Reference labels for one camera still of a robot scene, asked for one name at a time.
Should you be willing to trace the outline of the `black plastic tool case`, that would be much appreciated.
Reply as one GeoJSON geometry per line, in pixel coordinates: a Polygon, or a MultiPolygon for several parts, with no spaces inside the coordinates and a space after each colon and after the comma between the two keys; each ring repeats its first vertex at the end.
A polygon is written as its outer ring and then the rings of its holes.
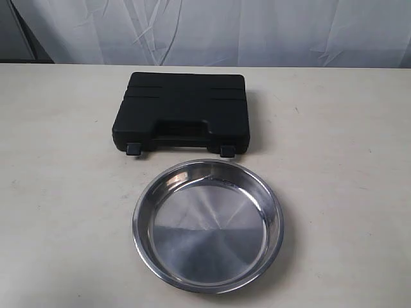
{"type": "Polygon", "coordinates": [[[134,72],[112,138],[129,156],[159,148],[205,148],[223,158],[242,155],[250,143],[245,78],[134,72]]]}

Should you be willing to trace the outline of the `round stainless steel tray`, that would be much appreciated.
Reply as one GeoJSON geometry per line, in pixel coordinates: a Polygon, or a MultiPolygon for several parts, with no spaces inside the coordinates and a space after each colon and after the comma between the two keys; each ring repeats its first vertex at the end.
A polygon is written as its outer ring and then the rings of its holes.
{"type": "Polygon", "coordinates": [[[171,166],[146,186],[132,235],[141,260],[163,282],[217,295],[250,284],[271,266],[284,217],[260,176],[205,158],[171,166]]]}

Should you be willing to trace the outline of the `white backdrop curtain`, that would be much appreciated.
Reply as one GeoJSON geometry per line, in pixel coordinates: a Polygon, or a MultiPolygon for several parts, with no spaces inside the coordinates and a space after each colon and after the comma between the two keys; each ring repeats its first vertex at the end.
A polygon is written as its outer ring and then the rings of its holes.
{"type": "Polygon", "coordinates": [[[15,1],[57,64],[410,67],[409,1],[15,1]]]}

